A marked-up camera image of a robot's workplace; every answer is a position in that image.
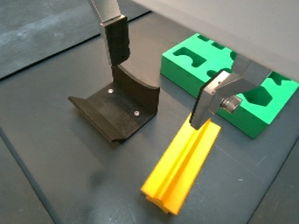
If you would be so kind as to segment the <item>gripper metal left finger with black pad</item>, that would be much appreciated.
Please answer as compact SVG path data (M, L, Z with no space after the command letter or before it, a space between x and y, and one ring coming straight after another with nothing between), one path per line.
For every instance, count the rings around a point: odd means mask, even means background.
M107 55L113 67L130 57L130 38L127 16L121 12L118 0L89 0L97 15L101 34L106 40Z

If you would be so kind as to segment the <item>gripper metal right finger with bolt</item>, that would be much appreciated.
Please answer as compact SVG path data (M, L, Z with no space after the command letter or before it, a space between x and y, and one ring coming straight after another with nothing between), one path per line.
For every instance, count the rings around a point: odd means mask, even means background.
M220 109L233 113L242 102L238 94L257 88L272 74L266 66L244 55L237 56L232 70L233 73L221 70L201 88L190 120L197 130Z

